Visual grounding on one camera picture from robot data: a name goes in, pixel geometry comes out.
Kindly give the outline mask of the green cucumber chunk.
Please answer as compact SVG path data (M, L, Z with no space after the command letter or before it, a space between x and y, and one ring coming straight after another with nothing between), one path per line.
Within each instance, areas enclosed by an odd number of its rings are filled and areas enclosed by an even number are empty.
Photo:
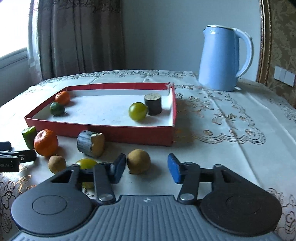
M22 130L23 139L28 147L29 150L34 149L34 139L37 135L37 130L35 126L28 127Z

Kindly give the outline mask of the tan longan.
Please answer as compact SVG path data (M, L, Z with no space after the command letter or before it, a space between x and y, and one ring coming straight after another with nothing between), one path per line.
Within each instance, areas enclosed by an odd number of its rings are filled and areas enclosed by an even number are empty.
M146 151L135 149L127 156L127 166L130 174L138 175L149 169L151 158Z
M58 155L51 156L48 161L49 170L56 174L67 168L66 160Z

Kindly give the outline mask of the green tomato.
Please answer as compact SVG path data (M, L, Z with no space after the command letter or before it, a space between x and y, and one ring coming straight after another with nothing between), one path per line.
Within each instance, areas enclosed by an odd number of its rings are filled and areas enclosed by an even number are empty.
M142 102L135 102L128 109L128 115L134 121L143 120L146 117L147 112L147 106Z
M76 164L78 164L81 169L92 169L98 163L93 159L83 158L83 159L78 160L76 162ZM94 184L93 184L93 182L83 182L82 187L87 190L92 190L92 189L94 189Z

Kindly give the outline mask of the orange mandarin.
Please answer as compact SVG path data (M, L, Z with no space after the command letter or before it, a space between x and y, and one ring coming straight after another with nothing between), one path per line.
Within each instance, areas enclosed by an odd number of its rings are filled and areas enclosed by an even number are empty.
M41 156L53 156L57 153L58 147L57 135L52 130L44 129L34 138L34 149Z
M70 102L70 94L67 91L61 91L55 95L55 102L66 106Z

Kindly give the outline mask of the green tomato front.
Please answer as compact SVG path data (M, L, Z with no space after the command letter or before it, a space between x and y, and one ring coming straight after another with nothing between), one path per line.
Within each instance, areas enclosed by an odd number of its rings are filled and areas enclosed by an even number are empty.
M81 169L92 169L98 163L93 159L83 158L83 159L78 160L76 162L76 164L78 164ZM94 184L93 184L93 182L83 182L82 187L87 190L92 190L92 189L94 189Z

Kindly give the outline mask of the dark sugarcane piece on table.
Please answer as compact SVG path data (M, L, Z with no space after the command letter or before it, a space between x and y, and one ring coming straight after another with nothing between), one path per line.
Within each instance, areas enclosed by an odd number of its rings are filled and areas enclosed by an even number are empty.
M82 131L77 137L77 149L88 156L98 158L105 148L105 136L103 133Z

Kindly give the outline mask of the tan longan front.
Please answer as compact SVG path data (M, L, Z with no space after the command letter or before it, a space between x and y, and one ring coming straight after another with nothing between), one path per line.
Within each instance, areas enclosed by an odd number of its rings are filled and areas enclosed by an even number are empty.
M49 170L56 174L67 168L66 160L58 155L51 156L48 161Z

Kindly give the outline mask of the green lime piece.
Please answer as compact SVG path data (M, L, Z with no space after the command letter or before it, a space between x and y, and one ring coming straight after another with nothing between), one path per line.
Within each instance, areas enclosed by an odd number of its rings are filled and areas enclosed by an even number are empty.
M52 102L50 105L50 114L55 116L60 116L64 114L65 108L62 104L58 102Z

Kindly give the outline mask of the red shallow cardboard box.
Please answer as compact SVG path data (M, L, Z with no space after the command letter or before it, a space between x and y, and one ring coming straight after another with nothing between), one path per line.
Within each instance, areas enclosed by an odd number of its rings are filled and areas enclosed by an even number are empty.
M53 116L49 97L25 116L28 126L38 131L49 129L59 136L78 137L88 130L103 133L108 142L170 146L173 143L177 116L174 86L171 83L120 82L67 86L70 103L65 114ZM144 102L150 93L161 95L162 112L133 121L128 109L135 102Z

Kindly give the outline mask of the white embroidered tablecloth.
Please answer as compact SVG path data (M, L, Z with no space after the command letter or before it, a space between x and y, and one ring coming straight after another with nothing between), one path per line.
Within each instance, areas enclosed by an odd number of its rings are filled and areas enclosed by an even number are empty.
M124 172L116 195L177 195L170 153L202 168L222 164L274 195L282 205L276 232L295 240L295 109L262 84L243 80L234 92L201 87L192 72L117 70L46 80L1 106L1 140L26 149L25 116L67 86L107 82L172 82L177 99L171 147L142 146L152 159L144 174Z

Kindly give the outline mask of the dark sugarcane piece in box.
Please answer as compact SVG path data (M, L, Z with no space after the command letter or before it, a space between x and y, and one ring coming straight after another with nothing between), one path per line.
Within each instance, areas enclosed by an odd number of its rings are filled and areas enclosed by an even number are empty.
M162 112L162 97L158 93L149 93L144 96L149 115L158 115Z

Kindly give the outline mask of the blue electric kettle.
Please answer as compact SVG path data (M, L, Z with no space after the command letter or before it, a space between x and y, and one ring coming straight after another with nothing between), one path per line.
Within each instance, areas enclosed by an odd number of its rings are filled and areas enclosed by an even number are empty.
M198 81L206 88L233 91L238 78L250 68L253 60L252 37L238 28L207 25ZM246 45L246 60L239 68L239 40Z

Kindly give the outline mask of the brown curtain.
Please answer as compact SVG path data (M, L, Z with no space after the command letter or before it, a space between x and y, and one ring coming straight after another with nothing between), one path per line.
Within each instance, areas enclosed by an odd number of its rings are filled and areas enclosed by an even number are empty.
M28 62L37 84L125 68L121 1L31 1Z

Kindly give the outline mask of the white wall switch panel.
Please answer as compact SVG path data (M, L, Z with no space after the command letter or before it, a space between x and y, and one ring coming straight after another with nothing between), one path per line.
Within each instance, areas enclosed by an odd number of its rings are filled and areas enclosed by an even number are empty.
M295 74L279 66L275 66L273 78L290 87L295 85Z

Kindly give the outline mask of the gold framed wall panel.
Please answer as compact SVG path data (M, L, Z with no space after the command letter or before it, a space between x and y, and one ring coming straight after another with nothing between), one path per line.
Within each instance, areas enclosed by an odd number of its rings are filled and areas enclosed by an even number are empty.
M275 80L276 66L295 74L295 1L259 1L260 53L256 81L295 107L295 86Z

